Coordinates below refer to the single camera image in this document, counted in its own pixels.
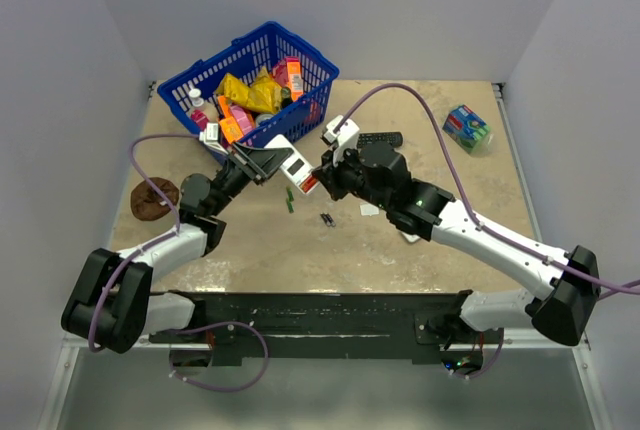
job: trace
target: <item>white bottle cap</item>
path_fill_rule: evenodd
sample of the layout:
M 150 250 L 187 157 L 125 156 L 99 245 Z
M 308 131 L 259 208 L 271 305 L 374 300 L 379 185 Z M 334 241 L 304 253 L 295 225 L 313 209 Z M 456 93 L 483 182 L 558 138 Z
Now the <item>white bottle cap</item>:
M 202 92 L 199 89 L 192 88 L 191 90 L 189 90 L 189 98 L 191 99 L 191 104 L 194 107 L 200 108 L 204 106 L 204 99 L 202 98 Z

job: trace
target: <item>black metal base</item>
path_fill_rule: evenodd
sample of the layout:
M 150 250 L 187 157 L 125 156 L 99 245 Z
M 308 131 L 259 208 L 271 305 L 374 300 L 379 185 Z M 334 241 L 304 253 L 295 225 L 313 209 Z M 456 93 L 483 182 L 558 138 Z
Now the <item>black metal base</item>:
M 428 322 L 450 315 L 458 294 L 273 294 L 182 293 L 196 301 L 191 328 L 222 321 L 252 325 L 272 358 L 404 359 L 439 364 L 447 343 L 472 344 L 475 335 L 449 338 Z M 261 357 L 256 338 L 242 329 L 216 329 L 214 365 L 240 365 Z M 205 335 L 153 335 L 152 343 L 205 343 Z M 497 343 L 496 333 L 485 343 Z M 455 358 L 458 352 L 447 352 Z M 459 352 L 461 356 L 469 352 Z

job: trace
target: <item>orange box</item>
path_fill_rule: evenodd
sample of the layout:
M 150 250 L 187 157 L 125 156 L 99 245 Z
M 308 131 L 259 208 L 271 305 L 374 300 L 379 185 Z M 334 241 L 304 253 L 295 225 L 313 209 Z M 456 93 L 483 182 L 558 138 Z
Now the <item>orange box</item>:
M 229 142 L 229 144 L 232 144 L 236 140 L 240 140 L 242 137 L 244 137 L 242 130 L 240 130 L 240 126 L 238 125 L 238 122 L 236 122 L 235 118 L 223 118 L 218 123 L 220 124 L 220 129 L 224 134 L 224 138 L 227 139 L 227 142 Z
M 227 97 L 225 97 L 224 95 L 218 95 L 218 104 L 220 105 L 220 109 L 222 110 L 222 114 L 225 116 L 225 118 L 233 117 L 233 115 L 231 115 L 231 108 L 229 107 L 229 101 L 227 100 Z
M 281 87 L 289 87 L 291 99 L 295 102 L 304 93 L 300 59 L 284 57 L 273 67 L 273 78 Z

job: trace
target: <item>wooden table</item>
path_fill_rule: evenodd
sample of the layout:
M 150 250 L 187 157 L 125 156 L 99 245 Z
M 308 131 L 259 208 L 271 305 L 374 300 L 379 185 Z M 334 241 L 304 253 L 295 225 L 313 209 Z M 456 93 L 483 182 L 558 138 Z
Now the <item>wooden table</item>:
M 337 80 L 325 121 L 344 112 L 382 81 Z M 462 103 L 493 129 L 491 151 L 467 155 L 445 136 L 447 147 L 476 211 L 517 232 L 532 236 L 520 182 L 493 89 L 488 82 L 407 81 L 429 102 L 442 124 Z M 410 94 L 389 89 L 378 93 L 355 114 L 363 132 L 399 130 L 400 151 L 414 177 L 457 195 L 442 152 L 424 111 Z M 323 126 L 296 147 L 319 163 L 326 146 Z M 185 132 L 167 105 L 152 97 L 143 134 Z M 163 139 L 144 142 L 137 158 L 150 176 L 180 186 L 191 173 L 213 177 L 219 164 L 197 142 Z M 156 222 L 136 220 L 129 194 L 141 177 L 131 169 L 128 188 L 116 219 L 113 249 L 131 247 L 170 228 L 173 217 Z M 360 215 L 361 201 L 348 196 L 332 202 L 322 187 L 309 197 L 295 195 L 295 213 L 285 204 L 287 180 L 278 173 L 263 187 L 250 185 L 220 215 L 227 229 L 220 246 L 205 258 L 183 266 L 154 285 L 154 290 L 235 292 L 457 292 L 473 288 L 500 291 L 518 285 L 492 268 L 435 243 L 407 243 L 384 214 Z M 319 213 L 336 221 L 327 228 Z

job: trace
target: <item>remote control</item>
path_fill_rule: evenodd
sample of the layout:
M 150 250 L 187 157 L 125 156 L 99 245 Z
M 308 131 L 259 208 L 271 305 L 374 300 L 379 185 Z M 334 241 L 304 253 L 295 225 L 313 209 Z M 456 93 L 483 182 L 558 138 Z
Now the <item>remote control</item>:
M 400 132 L 361 133 L 358 137 L 358 148 L 376 142 L 387 142 L 393 148 L 402 146 L 402 134 Z

